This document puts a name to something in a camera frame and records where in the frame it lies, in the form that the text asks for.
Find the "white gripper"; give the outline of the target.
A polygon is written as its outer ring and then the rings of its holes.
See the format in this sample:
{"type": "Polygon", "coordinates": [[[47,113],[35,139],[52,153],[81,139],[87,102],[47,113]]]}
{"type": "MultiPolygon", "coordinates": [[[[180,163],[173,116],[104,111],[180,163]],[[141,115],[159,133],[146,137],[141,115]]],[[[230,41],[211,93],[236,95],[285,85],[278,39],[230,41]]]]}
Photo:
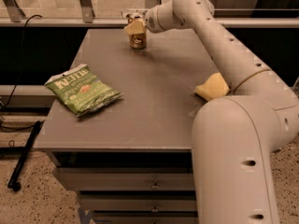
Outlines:
{"type": "Polygon", "coordinates": [[[139,35],[144,34],[146,28],[154,34],[184,28],[184,24],[175,15],[171,2],[149,9],[145,14],[144,21],[145,23],[140,19],[134,20],[124,27],[124,31],[128,35],[139,35]]]}

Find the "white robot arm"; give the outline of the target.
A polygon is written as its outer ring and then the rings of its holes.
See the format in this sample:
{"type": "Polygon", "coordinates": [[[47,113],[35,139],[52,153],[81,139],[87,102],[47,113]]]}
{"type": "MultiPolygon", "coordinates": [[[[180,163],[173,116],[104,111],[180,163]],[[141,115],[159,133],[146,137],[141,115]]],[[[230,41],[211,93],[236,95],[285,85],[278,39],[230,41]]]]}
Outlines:
{"type": "Polygon", "coordinates": [[[231,88],[192,126],[199,224],[279,224],[270,154],[299,131],[299,100],[284,81],[214,18],[208,0],[171,0],[130,22],[129,35],[194,30],[231,88]]]}

